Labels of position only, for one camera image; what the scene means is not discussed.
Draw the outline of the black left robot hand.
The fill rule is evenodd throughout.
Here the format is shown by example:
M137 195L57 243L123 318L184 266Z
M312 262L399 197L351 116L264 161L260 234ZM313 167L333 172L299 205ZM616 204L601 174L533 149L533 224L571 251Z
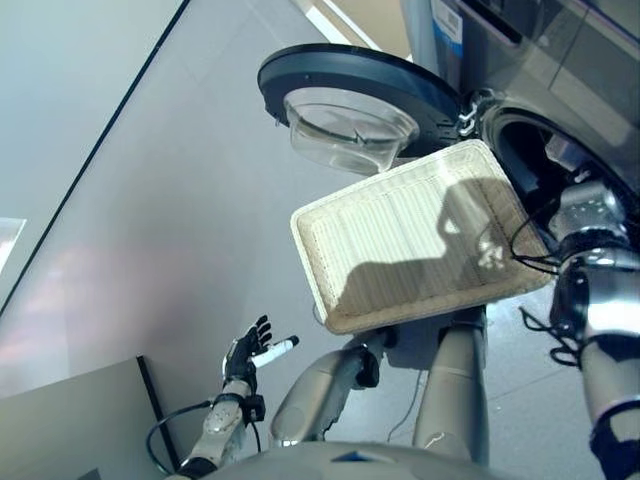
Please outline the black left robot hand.
M272 343L272 325L267 315L260 316L245 332L232 341L222 360L225 382L240 380L248 383L256 371L291 352L300 342L291 335Z

